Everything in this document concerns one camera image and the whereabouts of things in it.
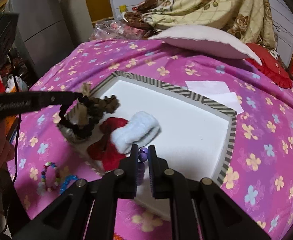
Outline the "black scrunchie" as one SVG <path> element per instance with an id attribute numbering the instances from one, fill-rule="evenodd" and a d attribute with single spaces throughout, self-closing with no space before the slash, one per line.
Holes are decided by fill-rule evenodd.
<path id="1" fill-rule="evenodd" d="M 73 124 L 70 119 L 64 115 L 67 111 L 67 107 L 61 106 L 59 112 L 61 120 L 58 123 L 58 127 L 66 128 L 79 139 L 86 139 L 92 135 L 95 125 L 98 124 L 103 117 L 107 103 L 105 100 L 99 98 L 90 99 L 87 96 L 80 96 L 78 101 L 79 104 L 84 107 L 78 114 L 78 122 Z"/>

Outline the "striped white jewelry box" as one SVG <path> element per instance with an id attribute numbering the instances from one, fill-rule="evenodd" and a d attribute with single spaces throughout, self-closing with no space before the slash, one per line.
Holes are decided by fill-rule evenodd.
<path id="1" fill-rule="evenodd" d="M 89 98 L 105 100 L 110 113 L 103 115 L 92 135 L 77 138 L 59 128 L 66 140 L 97 172 L 104 174 L 102 162 L 90 158 L 87 148 L 99 141 L 99 126 L 109 117 L 130 120 L 137 112 L 146 112 L 161 126 L 158 135 L 142 152 L 155 146 L 157 155 L 185 178 L 199 181 L 210 178 L 222 185 L 235 144 L 236 111 L 184 87 L 138 74 L 116 71 L 88 92 Z M 77 103 L 66 114 L 73 124 L 84 107 Z"/>

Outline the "red fabric scrunchie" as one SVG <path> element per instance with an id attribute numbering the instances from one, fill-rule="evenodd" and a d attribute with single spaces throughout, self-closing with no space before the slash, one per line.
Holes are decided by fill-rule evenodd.
<path id="1" fill-rule="evenodd" d="M 109 117 L 100 126 L 103 133 L 102 138 L 87 148 L 91 159 L 101 161 L 104 171 L 115 170 L 119 167 L 122 159 L 126 158 L 120 154 L 115 145 L 111 142 L 111 133 L 118 128 L 124 127 L 128 120 L 123 118 Z"/>

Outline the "light blue fluffy scrunchie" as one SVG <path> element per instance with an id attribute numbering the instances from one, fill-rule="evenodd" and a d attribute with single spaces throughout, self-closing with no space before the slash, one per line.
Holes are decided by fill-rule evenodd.
<path id="1" fill-rule="evenodd" d="M 137 112 L 124 127 L 115 129 L 111 142 L 118 153 L 127 154 L 133 144 L 144 147 L 149 144 L 161 131 L 161 126 L 155 117 L 146 112 Z"/>

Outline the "pink floral bed sheet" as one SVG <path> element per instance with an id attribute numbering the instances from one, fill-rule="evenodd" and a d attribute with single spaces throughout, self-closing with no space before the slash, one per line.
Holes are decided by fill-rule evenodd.
<path id="1" fill-rule="evenodd" d="M 33 86 L 77 91 L 97 85 L 115 70 L 184 87 L 188 81 L 222 81 L 243 108 L 235 149 L 222 189 L 263 228 L 281 239 L 293 226 L 293 87 L 282 89 L 249 64 L 210 58 L 161 41 L 91 41 L 80 44 Z M 62 176 L 87 180 L 97 174 L 73 151 L 57 128 L 59 107 L 22 117 L 18 161 L 8 168 L 28 216 L 57 197 L 41 186 L 41 170 L 55 162 Z"/>

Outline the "white paper sheet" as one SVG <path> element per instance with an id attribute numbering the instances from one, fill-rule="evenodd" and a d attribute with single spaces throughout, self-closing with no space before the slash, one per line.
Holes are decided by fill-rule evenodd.
<path id="1" fill-rule="evenodd" d="M 201 94 L 211 100 L 219 102 L 233 110 L 237 114 L 244 112 L 235 92 L 231 92 L 225 82 L 222 81 L 186 81 L 187 88 L 197 94 Z"/>

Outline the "grey refrigerator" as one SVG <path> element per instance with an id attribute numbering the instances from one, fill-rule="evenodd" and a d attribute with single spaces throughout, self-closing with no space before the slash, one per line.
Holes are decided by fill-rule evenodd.
<path id="1" fill-rule="evenodd" d="M 19 15 L 14 45 L 38 78 L 74 50 L 59 0 L 8 0 L 5 11 Z"/>

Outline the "clear plastic bag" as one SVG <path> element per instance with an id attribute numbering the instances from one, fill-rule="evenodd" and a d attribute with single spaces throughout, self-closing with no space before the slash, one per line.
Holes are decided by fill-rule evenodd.
<path id="1" fill-rule="evenodd" d="M 150 30 L 131 27 L 121 18 L 98 21 L 93 25 L 93 31 L 89 38 L 93 40 L 141 40 L 151 34 Z"/>

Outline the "white pink pillow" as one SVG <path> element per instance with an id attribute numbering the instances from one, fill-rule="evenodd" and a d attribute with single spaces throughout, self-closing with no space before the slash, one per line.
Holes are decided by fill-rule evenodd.
<path id="1" fill-rule="evenodd" d="M 252 59 L 262 65 L 258 55 L 238 38 L 205 25 L 177 25 L 151 36 L 149 40 L 161 40 L 178 48 L 225 59 Z"/>

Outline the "cream floral quilt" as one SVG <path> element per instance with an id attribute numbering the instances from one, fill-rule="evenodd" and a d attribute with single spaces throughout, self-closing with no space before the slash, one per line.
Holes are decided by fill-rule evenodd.
<path id="1" fill-rule="evenodd" d="M 176 25 L 206 25 L 243 43 L 277 47 L 268 0 L 145 0 L 123 18 L 129 26 L 146 32 L 159 33 Z"/>

